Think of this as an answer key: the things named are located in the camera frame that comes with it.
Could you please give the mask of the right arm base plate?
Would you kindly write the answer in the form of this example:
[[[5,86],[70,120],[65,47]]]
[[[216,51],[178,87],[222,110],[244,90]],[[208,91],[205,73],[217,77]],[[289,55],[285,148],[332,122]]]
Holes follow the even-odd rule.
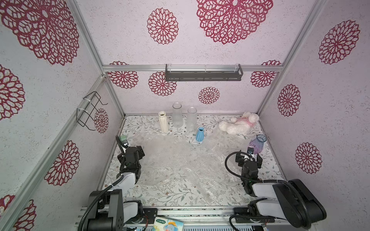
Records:
[[[233,208],[234,215],[236,215],[237,223],[270,223],[275,222],[274,218],[268,218],[261,215],[255,206],[248,205],[247,207]]]

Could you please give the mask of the purple blue glass vase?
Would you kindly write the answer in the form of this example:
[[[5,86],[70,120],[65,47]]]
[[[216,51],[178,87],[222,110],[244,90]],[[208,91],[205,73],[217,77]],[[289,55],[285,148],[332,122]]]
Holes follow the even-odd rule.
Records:
[[[256,135],[256,138],[250,141],[249,146],[254,148],[255,154],[260,154],[264,149],[264,144],[267,141],[267,138],[263,134]]]

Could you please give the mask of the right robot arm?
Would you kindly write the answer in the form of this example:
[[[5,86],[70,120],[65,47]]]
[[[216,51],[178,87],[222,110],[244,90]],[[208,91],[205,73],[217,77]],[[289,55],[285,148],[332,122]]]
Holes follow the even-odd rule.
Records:
[[[300,179],[261,180],[258,170],[263,160],[253,148],[250,147],[247,152],[234,152],[233,155],[241,173],[230,173],[241,179],[247,195],[255,197],[248,204],[248,210],[239,213],[241,218],[264,222],[283,219],[295,228],[306,230],[313,223],[327,218],[324,206]]]

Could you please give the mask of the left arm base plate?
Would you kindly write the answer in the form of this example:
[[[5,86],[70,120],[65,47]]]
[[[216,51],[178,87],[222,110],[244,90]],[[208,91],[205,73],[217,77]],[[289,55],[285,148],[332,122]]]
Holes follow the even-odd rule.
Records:
[[[137,217],[137,218],[129,219],[126,222],[126,224],[143,224],[143,225],[146,225],[148,223],[149,225],[153,225],[157,215],[158,215],[158,209],[157,208],[144,208],[142,215],[139,215],[139,217]]]

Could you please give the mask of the bubble purple vase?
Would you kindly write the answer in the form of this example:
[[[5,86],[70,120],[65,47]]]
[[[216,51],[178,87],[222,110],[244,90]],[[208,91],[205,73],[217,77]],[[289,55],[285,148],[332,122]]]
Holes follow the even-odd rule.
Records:
[[[218,127],[209,131],[202,142],[202,145],[213,154],[227,156],[236,151],[247,151],[247,146],[253,136],[231,135]]]

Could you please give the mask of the bubble item front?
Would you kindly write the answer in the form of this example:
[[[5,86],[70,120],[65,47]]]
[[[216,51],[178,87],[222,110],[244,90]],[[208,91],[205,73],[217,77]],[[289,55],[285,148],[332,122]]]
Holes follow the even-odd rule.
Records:
[[[205,154],[186,158],[186,178],[197,188],[209,204],[232,205],[235,196],[244,195],[241,180],[225,168],[225,156]]]

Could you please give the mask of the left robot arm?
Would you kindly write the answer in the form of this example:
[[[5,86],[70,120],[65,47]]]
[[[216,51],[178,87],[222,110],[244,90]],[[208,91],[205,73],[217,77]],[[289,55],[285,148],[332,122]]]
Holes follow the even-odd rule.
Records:
[[[123,201],[140,178],[140,160],[144,156],[141,146],[128,147],[119,155],[121,168],[118,179],[105,189],[90,194],[79,231],[124,231],[129,220],[139,222],[145,217],[140,200]]]

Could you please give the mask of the cream ribbed ceramic vase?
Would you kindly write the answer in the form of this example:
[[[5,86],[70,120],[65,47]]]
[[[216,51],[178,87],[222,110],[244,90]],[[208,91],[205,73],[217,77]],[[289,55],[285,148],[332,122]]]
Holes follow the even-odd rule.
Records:
[[[160,123],[160,129],[163,133],[168,132],[168,121],[167,121],[167,115],[164,111],[159,112],[159,123]]]

